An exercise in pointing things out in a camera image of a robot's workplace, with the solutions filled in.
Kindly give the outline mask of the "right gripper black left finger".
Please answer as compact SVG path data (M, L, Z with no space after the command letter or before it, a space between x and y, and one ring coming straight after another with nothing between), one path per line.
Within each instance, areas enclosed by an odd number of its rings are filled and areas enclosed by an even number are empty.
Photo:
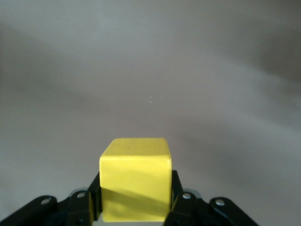
M91 226L102 213L100 176L88 189L73 192L63 201L37 197L2 220L3 226Z

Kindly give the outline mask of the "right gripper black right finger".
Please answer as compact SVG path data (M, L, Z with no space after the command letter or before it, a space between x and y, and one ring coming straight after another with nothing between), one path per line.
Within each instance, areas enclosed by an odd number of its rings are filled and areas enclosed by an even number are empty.
M251 219L232 200L225 197L205 202L191 192L184 191L178 172L172 171L171 210L166 226L255 226Z

